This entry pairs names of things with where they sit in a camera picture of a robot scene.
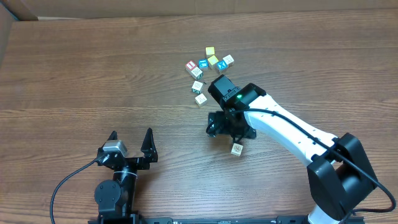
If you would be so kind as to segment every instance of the black cable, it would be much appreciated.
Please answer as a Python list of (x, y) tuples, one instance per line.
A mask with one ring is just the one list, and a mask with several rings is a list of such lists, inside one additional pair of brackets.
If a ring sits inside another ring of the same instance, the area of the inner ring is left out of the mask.
[(94, 159), (93, 161), (89, 162), (87, 165), (83, 166), (82, 168), (74, 171), (73, 173), (69, 174), (66, 178), (64, 178), (58, 186), (55, 188), (54, 193), (52, 194), (51, 197), (51, 202), (50, 202), (50, 218), (51, 218), (51, 223), (55, 224), (54, 220), (54, 214), (53, 214), (53, 206), (54, 206), (54, 199), (55, 199), (55, 194), (57, 194), (58, 189), (62, 186), (63, 183), (65, 183), (69, 178), (73, 177), (75, 174), (79, 173), (80, 171), (86, 169), (87, 167), (93, 165), (97, 161), (97, 158)]
[(365, 171), (363, 171), (361, 168), (359, 168), (357, 165), (353, 164), (350, 160), (348, 160), (347, 158), (345, 158), (343, 155), (341, 155), (340, 153), (334, 151), (333, 149), (331, 149), (329, 146), (327, 146), (326, 144), (324, 144), (323, 142), (321, 142), (318, 138), (312, 136), (308, 131), (304, 130), (302, 127), (300, 127), (298, 124), (296, 124), (294, 121), (292, 121), (291, 119), (289, 119), (288, 117), (279, 114), (276, 111), (270, 111), (270, 110), (263, 110), (263, 109), (246, 109), (246, 110), (237, 110), (237, 111), (231, 111), (231, 114), (236, 114), (236, 113), (243, 113), (243, 112), (263, 112), (263, 113), (269, 113), (272, 114), (274, 116), (278, 116), (282, 119), (284, 119), (285, 121), (287, 121), (288, 123), (290, 123), (291, 125), (293, 125), (295, 128), (297, 128), (298, 130), (300, 130), (301, 132), (303, 132), (306, 136), (308, 136), (312, 141), (314, 141), (315, 143), (318, 143), (319, 145), (321, 145), (322, 147), (324, 147), (326, 150), (328, 150), (329, 152), (333, 153), (336, 157), (338, 157), (339, 159), (341, 159), (342, 161), (344, 161), (345, 163), (347, 163), (348, 165), (350, 165), (353, 169), (355, 169), (356, 171), (360, 172), (362, 175), (364, 175), (366, 178), (368, 178), (374, 185), (376, 185), (377, 187), (379, 187), (390, 199), (391, 201), (391, 206), (389, 208), (382, 208), (382, 209), (378, 209), (378, 208), (357, 208), (352, 210), (351, 212), (349, 212), (346, 217), (344, 217), (345, 219), (349, 218), (349, 216), (352, 213), (356, 213), (356, 212), (375, 212), (375, 213), (386, 213), (386, 212), (391, 212), (393, 211), (396, 206), (397, 206), (397, 202), (394, 198), (394, 196), (391, 194), (390, 191), (388, 191), (388, 189), (383, 186), (379, 181), (375, 180), (373, 177), (371, 177), (369, 174), (367, 174)]

